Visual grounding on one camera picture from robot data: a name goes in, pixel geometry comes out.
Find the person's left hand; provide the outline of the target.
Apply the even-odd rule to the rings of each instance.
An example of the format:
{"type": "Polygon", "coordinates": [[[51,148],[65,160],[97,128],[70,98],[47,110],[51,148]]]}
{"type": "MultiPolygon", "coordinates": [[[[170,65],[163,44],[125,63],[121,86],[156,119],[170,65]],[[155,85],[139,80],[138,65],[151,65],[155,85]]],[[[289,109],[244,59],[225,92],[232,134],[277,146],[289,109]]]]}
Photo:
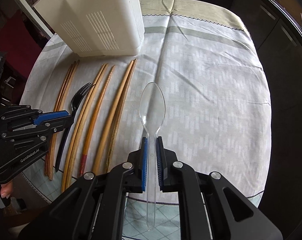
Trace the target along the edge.
{"type": "Polygon", "coordinates": [[[13,181],[9,181],[6,184],[1,184],[0,195],[1,198],[8,198],[13,192],[13,181]]]}

